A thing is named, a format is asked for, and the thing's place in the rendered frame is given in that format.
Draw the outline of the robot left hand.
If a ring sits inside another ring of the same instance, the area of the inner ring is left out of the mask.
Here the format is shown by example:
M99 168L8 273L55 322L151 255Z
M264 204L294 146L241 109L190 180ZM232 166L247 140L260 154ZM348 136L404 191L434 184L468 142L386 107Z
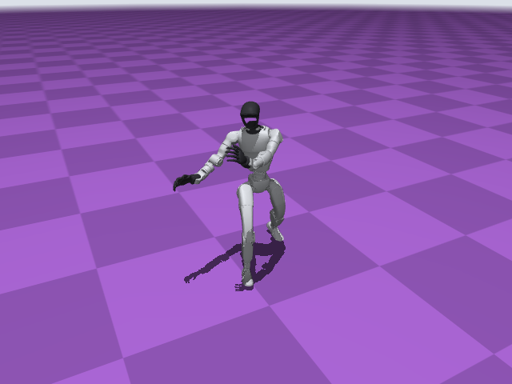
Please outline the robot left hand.
M241 164L245 168L250 168L250 166L248 165L250 162L250 158L245 156L244 153L242 152L242 150L238 146L233 145L233 147L227 147L227 149L231 149L234 151L228 150L228 151L226 151L226 153L231 153L231 154L235 154L235 155L227 155L226 157L236 158L236 159L228 159L227 160L228 162L237 162L238 164Z

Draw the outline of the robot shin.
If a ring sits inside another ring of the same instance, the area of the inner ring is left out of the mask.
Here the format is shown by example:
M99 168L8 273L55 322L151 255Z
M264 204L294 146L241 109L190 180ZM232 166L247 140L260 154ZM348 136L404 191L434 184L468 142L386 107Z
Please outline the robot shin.
M244 261L244 272L246 272L246 269L250 271L250 261L252 260L253 257L253 250L253 243L246 242L246 239L243 237L242 233L242 258Z
M281 219L279 219L279 220L275 221L275 220L273 220L273 219L272 219L272 217L270 216L270 220L271 220L271 224L270 224L270 226L271 226L271 228L272 228L272 229L274 229L275 227L277 228L277 226L279 226L279 225L283 222L284 218L281 218ZM274 228L273 228L273 227L274 227Z

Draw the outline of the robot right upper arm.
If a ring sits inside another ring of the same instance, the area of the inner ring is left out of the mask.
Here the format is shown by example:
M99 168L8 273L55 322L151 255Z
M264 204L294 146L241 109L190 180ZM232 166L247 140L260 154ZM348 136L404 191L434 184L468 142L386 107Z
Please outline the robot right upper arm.
M228 135L226 136L225 140L223 141L223 143L220 145L220 147L218 149L218 153L213 154L210 157L210 162L214 166L219 167L223 164L224 157L228 155L228 153L226 153L226 151L230 150L230 149L227 149L227 147L232 147L232 145L238 143L238 133L239 133L239 130L229 132Z

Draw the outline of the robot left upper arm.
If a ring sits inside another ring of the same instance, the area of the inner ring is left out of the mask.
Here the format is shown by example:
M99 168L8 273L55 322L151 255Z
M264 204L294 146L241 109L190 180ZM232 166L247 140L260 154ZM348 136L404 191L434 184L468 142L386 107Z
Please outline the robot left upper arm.
M283 137L279 129L272 129L269 132L270 140L267 143L266 151L261 151L258 153L259 155L264 155L265 152L270 151L272 157L274 156L279 144L283 141ZM271 160L270 160L271 161Z

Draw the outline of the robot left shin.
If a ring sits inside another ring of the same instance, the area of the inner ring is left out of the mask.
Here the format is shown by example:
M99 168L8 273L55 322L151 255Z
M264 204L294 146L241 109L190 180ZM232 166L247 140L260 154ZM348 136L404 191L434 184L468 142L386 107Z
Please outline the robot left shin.
M281 219L279 219L279 220L275 221L275 220L273 220L273 219L272 219L272 217L270 216L270 220L271 220L271 224L270 224L270 226L271 226L271 228L272 228L272 229L274 229L275 227L277 228L277 226L279 226L279 225L283 222L284 218L281 218ZM273 227L274 227L274 228L273 228Z

